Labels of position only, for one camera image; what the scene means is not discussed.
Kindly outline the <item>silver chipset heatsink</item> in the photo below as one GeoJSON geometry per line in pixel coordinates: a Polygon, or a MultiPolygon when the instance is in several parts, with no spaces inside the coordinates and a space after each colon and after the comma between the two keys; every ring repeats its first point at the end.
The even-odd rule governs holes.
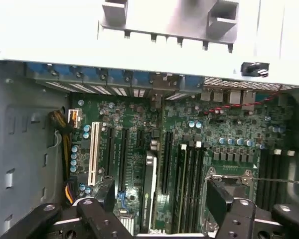
{"type": "Polygon", "coordinates": [[[118,217],[122,225],[128,230],[128,232],[133,236],[134,235],[134,218],[133,217],[118,217]]]}

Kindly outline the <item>CPU socket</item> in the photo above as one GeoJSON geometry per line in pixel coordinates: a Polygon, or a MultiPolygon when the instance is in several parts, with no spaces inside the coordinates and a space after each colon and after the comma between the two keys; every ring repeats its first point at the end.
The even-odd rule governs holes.
{"type": "Polygon", "coordinates": [[[256,200],[258,168],[254,163],[232,163],[225,164],[224,161],[216,165],[206,167],[206,176],[203,184],[201,225],[207,231],[215,230],[218,225],[215,217],[212,216],[207,203],[216,200],[207,190],[207,180],[215,179],[220,181],[222,186],[234,198],[247,198],[256,200]]]}

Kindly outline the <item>long black expansion slot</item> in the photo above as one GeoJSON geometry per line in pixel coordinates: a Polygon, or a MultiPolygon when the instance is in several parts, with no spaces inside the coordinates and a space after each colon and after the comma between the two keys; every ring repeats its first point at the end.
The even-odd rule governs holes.
{"type": "Polygon", "coordinates": [[[112,175],[114,167],[114,144],[115,144],[115,128],[108,127],[106,159],[105,159],[105,174],[112,175]]]}
{"type": "Polygon", "coordinates": [[[120,153],[120,166],[119,166],[119,182],[118,182],[118,194],[125,191],[126,183],[126,166],[128,158],[128,143],[129,143],[129,129],[122,129],[122,142],[121,142],[121,153],[120,153]]]}
{"type": "Polygon", "coordinates": [[[162,169],[162,183],[161,193],[168,194],[169,185],[169,170],[172,157],[173,132],[167,131],[165,134],[164,152],[163,152],[163,169],[162,169]]]}

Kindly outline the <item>black RAM stick with label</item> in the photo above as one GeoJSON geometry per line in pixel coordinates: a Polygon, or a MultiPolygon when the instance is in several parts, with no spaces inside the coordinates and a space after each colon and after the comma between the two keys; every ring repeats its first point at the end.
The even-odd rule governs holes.
{"type": "Polygon", "coordinates": [[[180,170],[179,170],[179,212],[178,212],[178,226],[177,232],[181,232],[181,221],[183,215],[183,200],[184,200],[184,185],[187,171],[187,145],[180,145],[180,170]]]}

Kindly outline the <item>white expansion slot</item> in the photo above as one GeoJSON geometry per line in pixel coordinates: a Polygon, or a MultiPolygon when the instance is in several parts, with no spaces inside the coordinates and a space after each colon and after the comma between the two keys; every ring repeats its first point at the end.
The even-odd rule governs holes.
{"type": "Polygon", "coordinates": [[[96,183],[97,164],[99,159],[100,131],[102,124],[100,122],[92,122],[91,124],[91,140],[89,153],[89,170],[88,185],[94,186],[96,183]]]}

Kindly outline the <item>short black expansion slot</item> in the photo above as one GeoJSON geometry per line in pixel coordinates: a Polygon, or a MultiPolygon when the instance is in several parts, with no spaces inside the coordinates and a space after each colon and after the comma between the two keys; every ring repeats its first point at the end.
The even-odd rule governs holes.
{"type": "Polygon", "coordinates": [[[137,130],[137,140],[136,140],[137,148],[142,148],[144,146],[144,137],[145,137],[144,134],[145,134],[145,131],[143,129],[137,130]]]}

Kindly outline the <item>green motherboard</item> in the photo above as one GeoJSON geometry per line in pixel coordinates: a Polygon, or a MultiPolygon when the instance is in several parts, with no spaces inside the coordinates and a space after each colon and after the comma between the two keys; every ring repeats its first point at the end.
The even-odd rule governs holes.
{"type": "MultiPolygon", "coordinates": [[[[114,213],[117,217],[133,217],[134,234],[140,233],[140,213],[145,154],[149,142],[148,120],[155,116],[150,112],[150,102],[141,98],[101,97],[87,95],[74,99],[75,108],[82,110],[79,128],[72,133],[70,175],[75,182],[70,188],[75,199],[94,197],[105,174],[105,159],[108,127],[115,128],[114,167],[115,181],[114,213]],[[88,185],[89,153],[92,122],[102,124],[100,131],[99,159],[96,183],[88,185]],[[119,166],[122,129],[129,129],[128,158],[125,191],[118,194],[119,166]],[[144,146],[136,147],[137,130],[143,129],[144,146]]],[[[249,106],[225,106],[214,101],[201,101],[197,97],[167,101],[164,103],[163,129],[173,132],[172,162],[168,195],[156,198],[155,226],[150,233],[177,234],[179,212],[180,145],[187,145],[187,171],[184,185],[181,232],[212,232],[197,224],[192,232],[193,192],[195,178],[195,149],[204,148],[204,180],[206,167],[224,161],[232,163],[254,163],[258,168],[256,178],[282,179],[283,151],[287,149],[286,124],[292,117],[292,108],[280,106],[276,100],[249,106]],[[192,196],[190,207],[190,229],[186,231],[189,148],[193,147],[192,196]]],[[[281,203],[280,182],[256,181],[254,201],[264,210],[281,203]]]]}

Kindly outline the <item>white power connector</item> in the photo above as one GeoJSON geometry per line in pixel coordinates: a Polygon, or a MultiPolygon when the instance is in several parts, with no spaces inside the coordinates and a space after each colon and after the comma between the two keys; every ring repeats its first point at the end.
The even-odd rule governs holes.
{"type": "Polygon", "coordinates": [[[73,126],[73,128],[79,128],[82,121],[82,110],[81,109],[69,109],[68,110],[68,123],[73,126]]]}

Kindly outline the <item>silver port block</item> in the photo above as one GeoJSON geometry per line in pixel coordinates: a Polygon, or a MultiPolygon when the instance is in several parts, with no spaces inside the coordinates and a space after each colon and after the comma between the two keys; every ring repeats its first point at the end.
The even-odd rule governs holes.
{"type": "Polygon", "coordinates": [[[255,102],[256,93],[253,91],[244,91],[242,104],[253,104],[255,102]]]}
{"type": "Polygon", "coordinates": [[[202,93],[201,93],[201,100],[202,101],[211,101],[211,93],[212,93],[212,90],[210,88],[204,88],[202,90],[202,93]]]}
{"type": "Polygon", "coordinates": [[[213,101],[218,102],[218,103],[222,103],[223,99],[224,99],[224,91],[221,90],[221,89],[214,90],[213,101]]]}
{"type": "Polygon", "coordinates": [[[232,105],[241,103],[241,91],[240,90],[231,90],[230,91],[229,103],[232,105]]]}

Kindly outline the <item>perforated silver slot blank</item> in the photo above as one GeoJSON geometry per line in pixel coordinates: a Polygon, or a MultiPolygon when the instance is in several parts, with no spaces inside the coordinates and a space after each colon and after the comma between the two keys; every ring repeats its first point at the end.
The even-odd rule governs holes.
{"type": "Polygon", "coordinates": [[[88,87],[98,95],[117,96],[117,93],[105,86],[89,85],[88,87]]]}
{"type": "Polygon", "coordinates": [[[132,89],[132,96],[137,98],[147,98],[150,90],[149,89],[132,89]]]}
{"type": "Polygon", "coordinates": [[[200,93],[191,93],[191,92],[177,92],[171,95],[166,96],[164,99],[167,101],[175,101],[184,98],[195,98],[196,96],[200,95],[200,93]]]}
{"type": "Polygon", "coordinates": [[[134,97],[133,89],[130,87],[111,87],[113,94],[122,97],[134,97]]]}
{"type": "Polygon", "coordinates": [[[75,89],[72,89],[70,87],[67,87],[67,86],[64,86],[60,83],[57,83],[57,82],[49,82],[49,81],[46,81],[44,82],[45,84],[49,85],[49,86],[53,86],[53,87],[57,87],[59,89],[63,89],[63,90],[66,90],[66,91],[69,91],[69,92],[77,92],[77,90],[75,89]]]}
{"type": "Polygon", "coordinates": [[[80,90],[82,92],[85,92],[85,93],[95,94],[94,91],[92,91],[92,90],[90,90],[90,89],[88,89],[85,86],[80,85],[80,84],[72,84],[72,83],[70,83],[69,86],[74,87],[74,88],[76,88],[76,89],[78,89],[78,90],[80,90]]]}

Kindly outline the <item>black open PC case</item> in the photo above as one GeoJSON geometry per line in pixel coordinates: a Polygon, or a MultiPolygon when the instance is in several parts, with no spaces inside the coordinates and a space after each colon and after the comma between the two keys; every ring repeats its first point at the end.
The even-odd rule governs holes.
{"type": "MultiPolygon", "coordinates": [[[[85,97],[87,95],[93,95],[93,96],[101,96],[101,97],[120,97],[120,98],[137,98],[137,97],[89,94],[89,93],[82,92],[74,87],[71,87],[69,86],[69,84],[70,83],[80,84],[85,86],[88,89],[90,89],[88,87],[89,85],[105,86],[108,89],[110,89],[111,87],[130,87],[132,89],[138,88],[138,89],[149,89],[149,90],[152,89],[152,86],[149,84],[149,82],[133,84],[133,83],[115,81],[114,83],[111,84],[108,82],[101,82],[97,80],[87,81],[86,79],[81,80],[77,78],[73,78],[71,80],[58,79],[58,78],[52,78],[49,75],[48,76],[39,75],[30,71],[29,68],[27,67],[28,62],[17,62],[17,61],[2,61],[2,62],[12,62],[12,63],[22,64],[24,66],[23,74],[26,78],[33,79],[37,84],[42,85],[46,88],[55,89],[64,92],[66,94],[66,98],[68,101],[67,107],[62,108],[60,110],[51,111],[48,114],[50,125],[53,126],[55,132],[61,135],[63,198],[61,202],[56,203],[56,204],[60,204],[62,207],[62,216],[60,219],[61,222],[56,223],[56,225],[52,226],[49,229],[48,234],[43,236],[42,239],[92,239],[91,236],[84,236],[84,233],[86,231],[84,230],[83,224],[80,222],[80,219],[76,214],[75,206],[83,198],[75,199],[74,194],[72,193],[70,188],[70,183],[75,182],[75,179],[70,175],[70,167],[69,167],[70,154],[72,148],[72,133],[74,128],[67,121],[68,110],[75,108],[74,99],[77,96],[85,97]],[[59,89],[57,87],[49,86],[44,83],[46,81],[60,83],[64,86],[77,90],[77,92],[69,92],[63,89],[59,89]]],[[[134,70],[134,69],[129,69],[129,70],[149,72],[147,70],[134,70]]],[[[158,71],[156,73],[170,73],[170,72],[158,71]]],[[[187,74],[178,74],[178,73],[170,73],[170,74],[187,75],[187,74]]],[[[220,104],[225,106],[235,106],[235,105],[249,106],[254,104],[265,103],[270,100],[276,100],[280,106],[282,107],[289,106],[292,108],[292,113],[293,113],[292,117],[290,120],[288,120],[286,124],[287,149],[291,153],[291,156],[293,156],[293,160],[290,161],[289,177],[290,179],[293,178],[292,180],[299,181],[299,86],[293,84],[268,82],[266,77],[243,76],[242,80],[226,79],[226,78],[210,77],[210,76],[202,76],[202,77],[204,77],[203,83],[191,84],[186,80],[179,81],[176,89],[172,90],[171,94],[177,92],[200,93],[200,95],[196,97],[199,100],[201,100],[200,98],[201,98],[202,90],[204,88],[210,88],[212,90],[211,101],[213,101],[214,90],[221,89],[224,91],[224,99],[223,102],[220,104]],[[229,103],[229,93],[231,90],[241,91],[240,104],[232,105],[229,103]],[[256,93],[255,102],[253,104],[245,104],[245,105],[242,104],[242,97],[244,91],[253,91],[256,93]]],[[[289,196],[291,200],[289,204],[296,205],[299,207],[299,184],[294,184],[292,187],[289,188],[289,196]]],[[[214,239],[217,230],[212,232],[177,233],[177,234],[138,233],[138,234],[134,234],[133,237],[134,239],[186,239],[186,238],[214,239]]]]}

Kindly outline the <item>blue card retention latch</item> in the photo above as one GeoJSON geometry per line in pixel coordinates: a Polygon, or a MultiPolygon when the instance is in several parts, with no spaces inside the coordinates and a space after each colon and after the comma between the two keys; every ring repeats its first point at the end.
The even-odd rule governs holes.
{"type": "Polygon", "coordinates": [[[108,69],[88,66],[71,66],[60,64],[27,63],[30,71],[39,74],[51,76],[52,78],[67,79],[73,78],[86,79],[87,81],[97,80],[101,82],[114,83],[115,81],[127,83],[150,82],[154,76],[162,76],[165,81],[170,77],[175,77],[175,81],[186,80],[191,84],[203,83],[204,77],[195,75],[177,75],[170,73],[156,73],[145,71],[133,71],[123,69],[108,69]]]}

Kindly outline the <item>grey parts rack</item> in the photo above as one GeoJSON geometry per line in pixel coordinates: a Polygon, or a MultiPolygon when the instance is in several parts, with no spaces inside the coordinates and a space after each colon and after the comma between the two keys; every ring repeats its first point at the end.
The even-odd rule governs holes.
{"type": "Polygon", "coordinates": [[[198,40],[233,51],[240,0],[101,0],[104,28],[198,40]]]}

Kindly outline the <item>black intrusion switch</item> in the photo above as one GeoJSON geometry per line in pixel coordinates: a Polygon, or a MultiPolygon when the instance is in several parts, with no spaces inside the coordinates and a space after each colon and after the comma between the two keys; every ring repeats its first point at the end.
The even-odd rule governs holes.
{"type": "Polygon", "coordinates": [[[269,74],[269,63],[243,62],[241,74],[246,77],[267,77],[269,74]]]}

